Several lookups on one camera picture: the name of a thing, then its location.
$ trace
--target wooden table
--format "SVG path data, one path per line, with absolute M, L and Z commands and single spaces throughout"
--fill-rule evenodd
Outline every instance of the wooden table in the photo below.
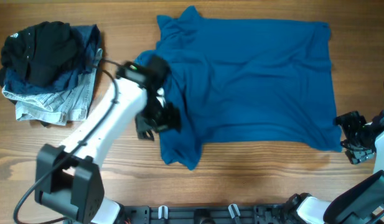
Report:
M 98 24 L 105 57 L 132 60 L 159 40 L 156 15 L 177 17 L 191 4 L 205 17 L 328 22 L 337 113 L 358 110 L 371 119 L 384 109 L 384 1 L 0 4 L 0 52 L 5 38 L 18 30 L 42 21 L 64 21 Z M 108 87 L 106 77 L 98 79 L 93 106 Z M 18 122 L 14 105 L 0 89 L 0 223 L 12 223 L 15 204 L 34 182 L 40 147 L 46 142 L 57 145 L 79 124 L 44 128 L 35 121 Z M 373 161 L 353 166 L 342 153 L 305 144 L 242 142 L 204 146 L 199 166 L 189 171 L 180 164 L 165 165 L 159 141 L 138 141 L 132 125 L 113 144 L 101 173 L 106 196 L 124 205 L 251 205 L 285 202 L 302 192 L 333 200 L 368 177 L 372 168 Z M 57 217 L 33 199 L 21 210 L 28 222 Z

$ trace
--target table surface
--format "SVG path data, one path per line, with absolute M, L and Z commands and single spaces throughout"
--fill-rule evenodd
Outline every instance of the table surface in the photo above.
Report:
M 337 114 L 357 110 L 371 119 L 384 109 L 384 1 L 0 4 L 0 52 L 5 38 L 18 30 L 42 21 L 64 21 L 98 24 L 105 57 L 132 60 L 159 40 L 156 15 L 178 17 L 192 4 L 204 17 L 328 22 Z M 107 77 L 98 76 L 92 107 L 108 84 Z M 44 128 L 36 121 L 18 122 L 14 105 L 0 89 L 0 223 L 12 223 L 13 208 L 34 182 L 40 147 L 57 146 L 79 125 Z M 106 196 L 124 205 L 281 203 L 302 192 L 333 200 L 373 169 L 373 161 L 353 166 L 342 153 L 321 152 L 301 143 L 238 142 L 205 145 L 199 166 L 189 171 L 180 164 L 165 165 L 159 141 L 138 141 L 134 130 L 132 124 L 115 141 L 101 171 Z M 21 218 L 28 222 L 59 216 L 33 199 L 21 210 Z

